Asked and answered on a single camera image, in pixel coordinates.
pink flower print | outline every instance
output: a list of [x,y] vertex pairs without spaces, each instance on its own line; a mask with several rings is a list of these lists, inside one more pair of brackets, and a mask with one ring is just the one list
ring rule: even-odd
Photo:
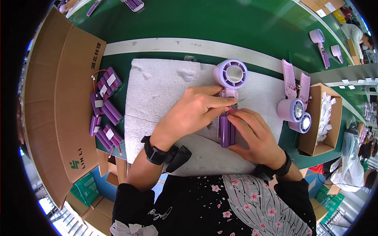
[[232,183],[232,185],[236,185],[237,186],[239,184],[239,181],[236,180],[236,179],[232,179],[231,183]]
[[244,209],[245,209],[246,211],[249,211],[249,210],[251,209],[251,205],[249,205],[249,204],[245,205],[245,206],[244,206]]
[[276,209],[275,208],[271,208],[268,210],[268,215],[270,216],[274,216],[276,214]]
[[211,188],[212,188],[213,192],[218,192],[219,190],[221,190],[221,189],[218,187],[218,185],[215,185],[215,186],[212,185]]
[[229,212],[229,211],[225,211],[225,212],[223,212],[222,213],[223,214],[223,218],[230,218],[230,216],[232,215],[232,213],[231,212]]
[[259,199],[259,195],[257,193],[251,194],[251,201],[256,202]]

white tape label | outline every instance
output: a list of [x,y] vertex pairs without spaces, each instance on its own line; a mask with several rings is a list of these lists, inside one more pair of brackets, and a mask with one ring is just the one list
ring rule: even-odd
[[94,107],[103,107],[104,106],[104,101],[103,100],[95,100],[94,101]]
[[330,10],[330,12],[334,12],[336,11],[336,8],[331,4],[331,3],[327,3],[327,4],[324,4],[325,7]]
[[97,133],[99,128],[101,128],[101,127],[100,126],[95,126],[93,132]]
[[320,17],[325,17],[326,14],[324,13],[324,11],[322,9],[320,10],[317,10],[316,13],[320,16]]
[[109,129],[108,132],[106,132],[106,137],[108,138],[108,140],[110,140],[111,138],[113,138],[113,136],[114,136],[114,133],[112,129]]
[[108,85],[110,86],[115,80],[116,76],[112,74],[106,82],[108,82]]
[[108,88],[106,87],[106,85],[103,85],[101,90],[100,90],[101,97],[104,97],[104,94],[106,93],[107,90],[108,90]]

green workbench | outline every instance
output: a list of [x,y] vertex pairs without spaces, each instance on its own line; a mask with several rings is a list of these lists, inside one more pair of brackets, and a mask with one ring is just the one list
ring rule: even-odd
[[[320,28],[326,38],[325,47],[337,44],[336,39],[321,23],[291,0],[209,0],[203,4],[195,4],[188,0],[144,2],[145,7],[135,13],[119,0],[103,1],[91,17],[86,16],[91,6],[91,3],[88,3],[69,20],[107,43],[153,37],[179,37],[228,43],[278,59],[288,60],[291,52],[293,65],[308,73],[325,70],[317,45],[312,43],[308,32]],[[344,64],[330,60],[331,68],[351,64],[345,52],[342,53],[345,58]],[[111,102],[121,114],[124,114],[127,79],[133,58],[183,60],[186,55],[194,56],[197,62],[214,65],[224,60],[220,57],[178,52],[134,52],[104,56],[100,69],[112,66],[123,80],[121,87],[110,98]],[[251,64],[246,66],[250,71],[283,79],[282,74],[269,69]],[[343,107],[338,143],[336,149],[331,152],[316,157],[299,155],[296,150],[299,133],[289,129],[287,122],[283,123],[279,145],[289,153],[300,169],[332,160],[340,156],[345,120],[351,115],[352,113]],[[102,125],[107,122],[109,120],[104,116]],[[120,134],[124,133],[124,122],[121,121],[116,129]],[[96,144],[99,149],[105,151],[98,140]],[[125,155],[124,144],[121,145],[121,149]],[[117,149],[113,153],[119,156]]]

hand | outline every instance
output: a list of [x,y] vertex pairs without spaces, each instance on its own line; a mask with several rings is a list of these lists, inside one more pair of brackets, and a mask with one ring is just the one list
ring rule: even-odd
[[222,86],[187,88],[180,100],[169,110],[153,131],[150,143],[161,151],[169,148],[180,138],[192,134],[211,123],[214,118],[237,103],[235,98],[213,95],[223,90]]
[[228,120],[249,145],[249,149],[244,149],[237,144],[232,145],[229,147],[230,150],[239,154],[245,160],[264,164],[273,170],[277,170],[285,164],[285,152],[278,146],[269,126],[259,113],[242,108],[230,112]]

foam sheet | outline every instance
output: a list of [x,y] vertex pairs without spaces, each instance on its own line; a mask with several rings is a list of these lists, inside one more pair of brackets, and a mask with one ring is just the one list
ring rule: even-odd
[[[212,77],[214,68],[215,65],[197,62],[133,59],[125,109],[125,148],[129,163],[134,162],[143,148],[140,143],[143,136],[151,135],[186,88],[216,84]],[[239,108],[260,113],[278,142],[283,122],[278,118],[277,105],[285,98],[284,82],[249,71],[246,85],[238,92]],[[238,132],[237,143],[247,147]],[[176,145],[185,145],[193,155],[174,175],[250,174],[255,167],[218,144],[216,119],[196,134],[183,137]]]

